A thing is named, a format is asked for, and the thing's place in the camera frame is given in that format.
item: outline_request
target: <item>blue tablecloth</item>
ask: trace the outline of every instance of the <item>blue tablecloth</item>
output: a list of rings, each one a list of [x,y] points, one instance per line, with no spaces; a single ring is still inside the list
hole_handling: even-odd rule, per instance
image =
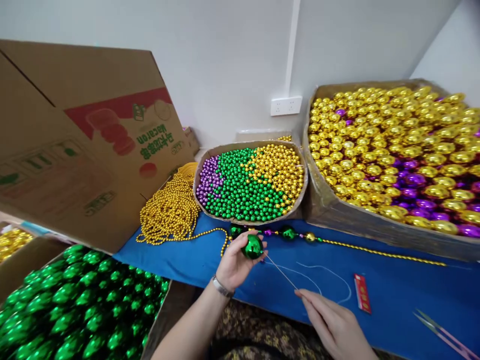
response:
[[[298,288],[321,293],[352,310],[369,343],[410,359],[460,359],[460,356],[424,326],[413,314],[420,309],[480,355],[480,264],[463,263],[421,252],[392,247],[378,241],[319,228],[302,220],[289,224],[298,232],[314,232],[324,239],[346,242],[378,251],[444,261],[440,267],[394,259],[326,243],[293,242],[267,238],[269,256]],[[195,233],[230,224],[201,214]],[[205,287],[220,262],[224,233],[216,231],[194,241],[160,246],[137,243],[137,231],[114,255],[117,260],[157,275]],[[272,265],[254,267],[235,298],[308,323],[307,313],[292,285]],[[358,308],[354,274],[365,276],[372,314]]]

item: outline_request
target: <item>white wall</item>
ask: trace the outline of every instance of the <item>white wall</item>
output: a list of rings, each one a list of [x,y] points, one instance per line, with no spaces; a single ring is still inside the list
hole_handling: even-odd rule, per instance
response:
[[[408,77],[458,0],[302,0],[291,94],[317,84]],[[182,124],[203,147],[237,130],[288,129],[292,0],[2,0],[0,38],[148,49]]]
[[[462,0],[412,78],[425,78],[480,107],[480,1]]]

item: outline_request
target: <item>wall outlet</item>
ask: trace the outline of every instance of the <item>wall outlet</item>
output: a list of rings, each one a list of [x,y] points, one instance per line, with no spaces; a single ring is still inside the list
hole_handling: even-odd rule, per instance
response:
[[[302,97],[284,97],[279,99],[273,99],[270,106],[270,115],[290,115],[298,114],[300,107],[302,106]]]

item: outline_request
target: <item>red packet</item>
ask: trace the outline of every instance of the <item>red packet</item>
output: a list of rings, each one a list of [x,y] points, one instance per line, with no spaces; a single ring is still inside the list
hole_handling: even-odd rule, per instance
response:
[[[367,283],[365,282],[365,277],[358,274],[355,274],[354,277],[358,307],[360,308],[360,310],[363,310],[364,312],[371,315],[372,309],[370,307],[370,299],[369,293],[367,291]]]

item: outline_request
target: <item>bracelet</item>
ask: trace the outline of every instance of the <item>bracelet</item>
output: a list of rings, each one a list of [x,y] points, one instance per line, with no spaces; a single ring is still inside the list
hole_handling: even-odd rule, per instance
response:
[[[213,286],[215,287],[215,289],[217,289],[217,291],[220,294],[222,294],[224,297],[231,299],[234,296],[235,291],[233,292],[228,291],[227,288],[223,286],[220,283],[220,281],[217,279],[217,274],[213,275],[213,277],[211,278],[211,282],[213,283]]]

